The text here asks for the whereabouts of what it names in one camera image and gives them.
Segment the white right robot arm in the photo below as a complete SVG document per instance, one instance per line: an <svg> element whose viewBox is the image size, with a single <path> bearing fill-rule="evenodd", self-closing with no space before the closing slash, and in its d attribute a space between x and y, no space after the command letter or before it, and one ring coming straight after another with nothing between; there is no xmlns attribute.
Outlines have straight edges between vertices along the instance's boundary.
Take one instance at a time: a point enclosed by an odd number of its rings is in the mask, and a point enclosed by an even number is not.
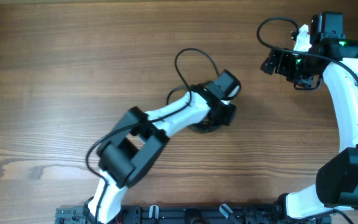
<svg viewBox="0 0 358 224"><path fill-rule="evenodd" d="M358 40L344 34L340 12L315 14L310 25L296 26L295 46L271 46L261 64L266 74L283 75L298 91L330 92L339 128L339 152L322 166L315 183L283 194L276 222L306 223L330 214L358 210Z"/></svg>

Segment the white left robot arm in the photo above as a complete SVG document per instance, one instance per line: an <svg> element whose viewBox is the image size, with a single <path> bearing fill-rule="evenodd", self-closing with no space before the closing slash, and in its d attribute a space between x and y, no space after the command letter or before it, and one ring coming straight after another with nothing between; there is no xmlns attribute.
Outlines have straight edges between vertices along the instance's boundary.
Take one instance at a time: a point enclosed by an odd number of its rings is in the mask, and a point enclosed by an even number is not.
<svg viewBox="0 0 358 224"><path fill-rule="evenodd" d="M190 86L188 92L158 110L133 107L110 133L92 146L99 157L100 181L94 197L85 204L87 223L110 223L121 211L126 191L138 183L182 129L210 133L229 126L236 113L233 100L240 81L224 70L215 81Z"/></svg>

